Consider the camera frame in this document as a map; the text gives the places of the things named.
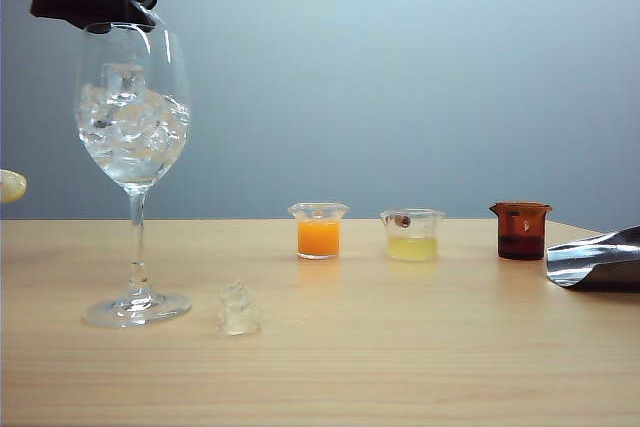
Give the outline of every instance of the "orange liquid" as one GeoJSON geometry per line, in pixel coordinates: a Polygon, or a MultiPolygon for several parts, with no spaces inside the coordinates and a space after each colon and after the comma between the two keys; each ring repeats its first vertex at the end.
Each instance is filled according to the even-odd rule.
{"type": "Polygon", "coordinates": [[[298,252],[306,255],[337,255],[340,249],[340,224],[335,221],[309,220],[298,223],[298,252]]]}

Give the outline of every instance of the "small glass beaker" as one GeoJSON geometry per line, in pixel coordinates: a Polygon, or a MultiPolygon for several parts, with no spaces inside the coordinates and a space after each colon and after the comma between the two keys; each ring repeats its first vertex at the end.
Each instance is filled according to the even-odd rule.
{"type": "Polygon", "coordinates": [[[419,261],[438,256],[438,225],[444,213],[433,209],[389,209],[380,214],[387,229],[387,255],[419,261]]]}
{"type": "Polygon", "coordinates": [[[498,216],[498,255],[505,259],[544,257],[544,226],[550,205],[538,202],[497,202],[489,207],[498,216]]]}
{"type": "Polygon", "coordinates": [[[298,221],[298,257],[330,259],[340,251],[340,219],[349,207],[337,202],[300,202],[289,207],[298,221]]]}

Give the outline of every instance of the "metal scoop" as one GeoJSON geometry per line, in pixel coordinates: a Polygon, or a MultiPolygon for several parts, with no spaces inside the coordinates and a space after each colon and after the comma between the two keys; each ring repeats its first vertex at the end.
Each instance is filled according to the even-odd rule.
{"type": "Polygon", "coordinates": [[[547,249],[547,277],[573,289],[640,291],[640,226],[547,249]]]}

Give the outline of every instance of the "glass stem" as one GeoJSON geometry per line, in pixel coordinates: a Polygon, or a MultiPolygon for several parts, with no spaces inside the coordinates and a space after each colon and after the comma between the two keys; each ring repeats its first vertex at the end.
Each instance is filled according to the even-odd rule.
{"type": "Polygon", "coordinates": [[[147,274],[144,270],[144,199],[146,190],[129,192],[131,211],[131,232],[133,248],[131,249],[131,277],[129,288],[140,291],[147,287],[147,274]]]}

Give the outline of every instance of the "wine glass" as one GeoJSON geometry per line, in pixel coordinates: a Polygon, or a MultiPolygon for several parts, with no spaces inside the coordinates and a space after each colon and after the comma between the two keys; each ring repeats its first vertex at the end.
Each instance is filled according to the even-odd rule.
{"type": "Polygon", "coordinates": [[[129,196],[133,253],[129,284],[85,320],[132,327],[189,310],[180,294],[153,290],[144,268],[143,206],[187,140],[188,82],[176,36],[165,27],[122,22],[89,25],[78,61],[75,118],[87,152],[129,196]]]}

